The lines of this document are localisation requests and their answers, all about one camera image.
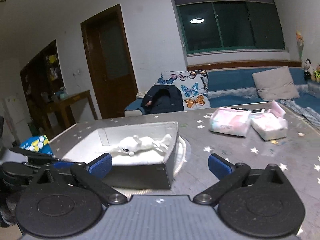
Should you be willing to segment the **white plush rabbit toy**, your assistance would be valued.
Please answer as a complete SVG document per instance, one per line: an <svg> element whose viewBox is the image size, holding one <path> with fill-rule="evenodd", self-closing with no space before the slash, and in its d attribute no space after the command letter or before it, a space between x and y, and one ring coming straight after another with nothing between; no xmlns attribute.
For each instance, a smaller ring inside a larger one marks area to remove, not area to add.
<svg viewBox="0 0 320 240"><path fill-rule="evenodd" d="M142 151L157 150L165 152L168 149L172 136L166 134L161 140L154 140L151 137L139 137L133 135L125 137L116 146L111 146L110 153L120 153L130 157Z"/></svg>

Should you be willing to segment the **blue yellow tissue box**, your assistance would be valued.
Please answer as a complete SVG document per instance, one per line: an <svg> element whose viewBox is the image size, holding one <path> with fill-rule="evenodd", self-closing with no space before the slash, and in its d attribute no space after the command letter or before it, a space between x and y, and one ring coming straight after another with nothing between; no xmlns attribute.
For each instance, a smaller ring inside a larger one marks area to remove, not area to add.
<svg viewBox="0 0 320 240"><path fill-rule="evenodd" d="M21 149L52 156L53 152L46 135L30 137L20 145Z"/></svg>

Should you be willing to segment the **white grey storage box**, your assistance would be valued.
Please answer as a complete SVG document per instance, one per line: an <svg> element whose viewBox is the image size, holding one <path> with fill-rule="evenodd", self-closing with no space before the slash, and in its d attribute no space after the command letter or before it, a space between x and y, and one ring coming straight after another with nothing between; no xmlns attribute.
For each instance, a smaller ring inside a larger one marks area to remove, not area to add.
<svg viewBox="0 0 320 240"><path fill-rule="evenodd" d="M142 151L130 157L120 153L110 153L125 137L138 135L161 140L166 134L172 139L165 152ZM89 163L104 153L112 157L112 169L105 181L112 187L125 189L168 190L174 179L179 145L177 122L156 122L149 124L124 125L97 128L85 137L77 137L78 142L63 156L65 161Z"/></svg>

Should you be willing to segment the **pink wet wipes pack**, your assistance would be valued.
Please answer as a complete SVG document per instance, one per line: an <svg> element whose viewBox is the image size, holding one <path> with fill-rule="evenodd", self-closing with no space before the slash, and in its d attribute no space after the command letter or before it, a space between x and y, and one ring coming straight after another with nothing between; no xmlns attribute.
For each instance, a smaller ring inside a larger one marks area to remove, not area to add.
<svg viewBox="0 0 320 240"><path fill-rule="evenodd" d="M211 116L211 132L246 137L251 126L251 111L233 108L218 108Z"/></svg>

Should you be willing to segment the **open pink wipes pack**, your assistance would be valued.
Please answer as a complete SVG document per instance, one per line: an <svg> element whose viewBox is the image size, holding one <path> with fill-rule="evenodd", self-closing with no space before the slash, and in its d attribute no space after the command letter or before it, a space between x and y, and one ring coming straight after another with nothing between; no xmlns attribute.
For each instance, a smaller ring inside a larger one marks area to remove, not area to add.
<svg viewBox="0 0 320 240"><path fill-rule="evenodd" d="M251 114L251 126L264 141L285 138L288 131L288 122L284 118L286 112L276 101L270 103L270 109L263 108L259 113Z"/></svg>

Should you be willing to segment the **dark wooden side table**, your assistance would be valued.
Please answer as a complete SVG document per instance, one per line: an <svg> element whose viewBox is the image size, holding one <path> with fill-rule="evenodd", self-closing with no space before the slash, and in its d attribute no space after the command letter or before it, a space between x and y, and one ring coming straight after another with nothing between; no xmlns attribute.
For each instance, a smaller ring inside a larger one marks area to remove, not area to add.
<svg viewBox="0 0 320 240"><path fill-rule="evenodd" d="M72 122L74 118L70 118L71 115L68 115L67 109L71 108L71 105L75 104L78 101L86 100L88 101L89 107L91 109L93 118L98 120L97 113L95 111L95 107L93 105L92 97L90 94L90 90L86 90L81 93L72 94L67 96L64 99L58 100L57 102L51 102L46 105L46 114L50 113L60 113L62 117L62 127L70 128L75 122Z"/></svg>

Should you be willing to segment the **grey star pattern tablecloth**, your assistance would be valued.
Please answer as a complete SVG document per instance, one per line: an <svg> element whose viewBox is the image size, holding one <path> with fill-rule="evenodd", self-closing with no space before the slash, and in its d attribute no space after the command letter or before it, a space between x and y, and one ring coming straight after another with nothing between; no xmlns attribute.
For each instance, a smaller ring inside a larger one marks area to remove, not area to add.
<svg viewBox="0 0 320 240"><path fill-rule="evenodd" d="M293 185L306 209L300 228L301 239L319 239L319 131L303 117L286 109L287 137L275 143L264 141L250 129L244 138L213 133L209 116L213 109L142 115L78 123L50 141L56 157L63 157L77 142L98 128L154 122L175 121L185 140L186 156L170 190L157 190L156 195L188 194L194 196L217 182L208 170L208 156L216 153L231 163L246 163L262 169L277 164Z"/></svg>

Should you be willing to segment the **blue sofa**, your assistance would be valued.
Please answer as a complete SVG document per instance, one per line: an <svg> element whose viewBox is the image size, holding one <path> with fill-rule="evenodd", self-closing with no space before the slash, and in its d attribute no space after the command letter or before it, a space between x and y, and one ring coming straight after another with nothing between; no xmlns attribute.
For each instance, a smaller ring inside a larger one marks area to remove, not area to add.
<svg viewBox="0 0 320 240"><path fill-rule="evenodd" d="M252 74L266 70L270 70L270 68L207 70L210 107L264 102L257 94ZM300 68L290 67L289 71L299 92L299 98L279 100L279 102L319 128L319 84L316 83L312 87L311 82L306 82L303 70Z"/></svg>

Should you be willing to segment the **butterfly print pillow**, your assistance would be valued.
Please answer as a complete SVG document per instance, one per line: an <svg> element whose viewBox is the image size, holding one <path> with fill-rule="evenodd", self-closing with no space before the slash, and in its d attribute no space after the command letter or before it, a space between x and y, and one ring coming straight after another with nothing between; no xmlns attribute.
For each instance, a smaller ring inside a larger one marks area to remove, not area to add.
<svg viewBox="0 0 320 240"><path fill-rule="evenodd" d="M185 111L210 108L208 99L208 72L193 70L191 72L163 72L157 85L173 85L182 94Z"/></svg>

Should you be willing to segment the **dark blue backpack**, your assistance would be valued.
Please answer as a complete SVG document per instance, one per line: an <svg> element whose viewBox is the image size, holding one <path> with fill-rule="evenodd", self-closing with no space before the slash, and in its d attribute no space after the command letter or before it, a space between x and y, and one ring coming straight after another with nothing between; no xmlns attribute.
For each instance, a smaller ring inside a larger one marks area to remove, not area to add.
<svg viewBox="0 0 320 240"><path fill-rule="evenodd" d="M175 85L154 85L142 99L146 114L180 112L184 110L181 91Z"/></svg>

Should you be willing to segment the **grey beige cushion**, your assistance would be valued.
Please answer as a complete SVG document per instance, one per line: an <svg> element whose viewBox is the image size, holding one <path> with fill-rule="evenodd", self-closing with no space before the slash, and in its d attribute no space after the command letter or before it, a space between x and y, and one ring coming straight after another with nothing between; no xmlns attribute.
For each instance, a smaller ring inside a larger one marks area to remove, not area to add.
<svg viewBox="0 0 320 240"><path fill-rule="evenodd" d="M252 74L257 94L263 100L290 100L299 98L288 66Z"/></svg>

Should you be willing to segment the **brown wooden door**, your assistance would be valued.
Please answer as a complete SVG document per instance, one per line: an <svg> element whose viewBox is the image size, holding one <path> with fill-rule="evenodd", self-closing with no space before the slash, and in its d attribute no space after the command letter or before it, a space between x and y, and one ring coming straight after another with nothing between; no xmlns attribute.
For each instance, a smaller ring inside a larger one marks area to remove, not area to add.
<svg viewBox="0 0 320 240"><path fill-rule="evenodd" d="M101 117L122 117L138 89L121 6L115 5L85 20L81 32Z"/></svg>

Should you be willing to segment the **panda plush toy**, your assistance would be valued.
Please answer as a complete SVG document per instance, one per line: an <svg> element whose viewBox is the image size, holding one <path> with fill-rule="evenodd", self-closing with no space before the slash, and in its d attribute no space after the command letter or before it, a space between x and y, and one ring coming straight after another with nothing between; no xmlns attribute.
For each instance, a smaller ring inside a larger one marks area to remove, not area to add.
<svg viewBox="0 0 320 240"><path fill-rule="evenodd" d="M310 72L311 61L309 58L305 59L302 63L302 68L304 70L304 80L307 82L313 78L312 72Z"/></svg>

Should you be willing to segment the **yellow green plush toys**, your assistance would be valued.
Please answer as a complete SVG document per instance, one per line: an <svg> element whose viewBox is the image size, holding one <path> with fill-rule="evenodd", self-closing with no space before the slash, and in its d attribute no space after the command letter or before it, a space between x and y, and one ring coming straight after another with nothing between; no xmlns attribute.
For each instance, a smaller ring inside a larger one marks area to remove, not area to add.
<svg viewBox="0 0 320 240"><path fill-rule="evenodd" d="M317 66L316 70L313 72L311 79L312 81L320 83L320 64Z"/></svg>

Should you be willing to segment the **green framed window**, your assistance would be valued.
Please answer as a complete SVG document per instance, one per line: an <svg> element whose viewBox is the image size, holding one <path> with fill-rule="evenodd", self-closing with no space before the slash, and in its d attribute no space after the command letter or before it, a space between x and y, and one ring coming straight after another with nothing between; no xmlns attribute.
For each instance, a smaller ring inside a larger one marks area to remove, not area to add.
<svg viewBox="0 0 320 240"><path fill-rule="evenodd" d="M276 6L206 2L177 7L188 54L223 50L285 49Z"/></svg>

